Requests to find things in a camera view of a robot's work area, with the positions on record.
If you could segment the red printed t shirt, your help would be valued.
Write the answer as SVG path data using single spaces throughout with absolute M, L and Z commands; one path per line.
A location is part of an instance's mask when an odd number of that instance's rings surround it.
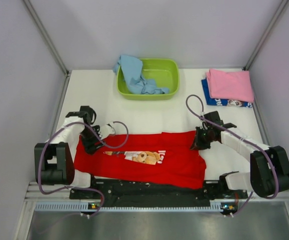
M 190 150 L 194 136 L 194 131 L 115 135 L 107 138 L 107 145 L 126 141 L 124 146 L 103 146 L 94 154 L 79 143 L 74 166 L 97 177 L 196 190 L 203 186 L 207 166 L 198 151 Z

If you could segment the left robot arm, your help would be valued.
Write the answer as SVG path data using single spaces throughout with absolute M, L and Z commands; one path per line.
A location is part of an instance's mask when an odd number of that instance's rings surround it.
M 94 154 L 104 140 L 115 134 L 110 124 L 95 125 L 96 112 L 89 106 L 69 112 L 60 129 L 46 143 L 34 147 L 35 178 L 41 185 L 64 185 L 80 188 L 86 198 L 97 195 L 98 186 L 92 183 L 92 175 L 75 169 L 74 161 L 78 143 L 87 154 Z

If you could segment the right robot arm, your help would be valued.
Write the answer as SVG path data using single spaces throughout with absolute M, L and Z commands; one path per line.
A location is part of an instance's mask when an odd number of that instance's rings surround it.
M 258 143 L 236 125 L 224 123 L 217 111 L 199 119 L 202 126 L 195 130 L 191 150 L 207 150 L 212 142 L 219 142 L 249 162 L 249 172 L 233 171 L 219 177 L 222 182 L 217 190 L 222 197 L 229 198 L 236 190 L 246 190 L 269 198 L 289 190 L 289 158 L 283 147 Z

